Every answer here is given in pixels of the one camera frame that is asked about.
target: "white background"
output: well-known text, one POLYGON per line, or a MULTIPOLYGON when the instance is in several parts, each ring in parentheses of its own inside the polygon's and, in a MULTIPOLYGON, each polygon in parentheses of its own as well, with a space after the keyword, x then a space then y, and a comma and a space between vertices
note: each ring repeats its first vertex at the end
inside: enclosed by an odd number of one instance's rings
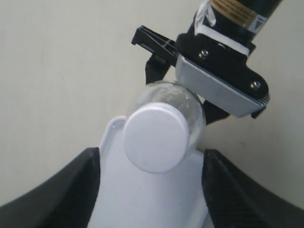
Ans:
MULTIPOLYGON (((149 53, 131 45, 136 28, 175 39, 199 3, 0 0, 0 205, 99 144, 144 86, 149 53)), ((248 65, 269 84, 267 110, 208 126, 200 147, 304 209, 303 9, 285 0, 254 40, 248 65)))

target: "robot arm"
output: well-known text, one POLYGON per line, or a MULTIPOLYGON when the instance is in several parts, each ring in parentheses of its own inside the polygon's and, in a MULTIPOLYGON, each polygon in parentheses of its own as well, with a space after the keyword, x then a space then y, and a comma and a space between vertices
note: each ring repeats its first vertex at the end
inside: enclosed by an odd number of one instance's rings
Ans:
POLYGON ((177 81, 203 97, 206 122, 251 115, 270 100, 267 82, 246 66, 253 38, 282 0, 204 0, 187 33, 170 40, 144 26, 132 44, 152 53, 146 83, 176 68, 177 81))

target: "white plastic holder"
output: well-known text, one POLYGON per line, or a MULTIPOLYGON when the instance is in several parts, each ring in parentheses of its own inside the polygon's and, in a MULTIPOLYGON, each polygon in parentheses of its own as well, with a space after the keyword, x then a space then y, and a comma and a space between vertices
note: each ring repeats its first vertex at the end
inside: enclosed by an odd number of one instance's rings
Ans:
POLYGON ((100 188, 88 228, 201 228, 208 212, 203 154, 189 154, 167 173, 142 171, 125 154, 125 120, 111 120, 103 135, 100 188))

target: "label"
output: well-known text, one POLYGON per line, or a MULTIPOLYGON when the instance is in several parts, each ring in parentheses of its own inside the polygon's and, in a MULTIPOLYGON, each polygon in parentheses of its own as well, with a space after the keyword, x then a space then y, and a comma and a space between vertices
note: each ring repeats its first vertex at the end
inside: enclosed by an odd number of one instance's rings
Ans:
POLYGON ((210 5, 229 20, 253 33, 258 33, 267 21, 267 18, 236 0, 211 0, 210 5))

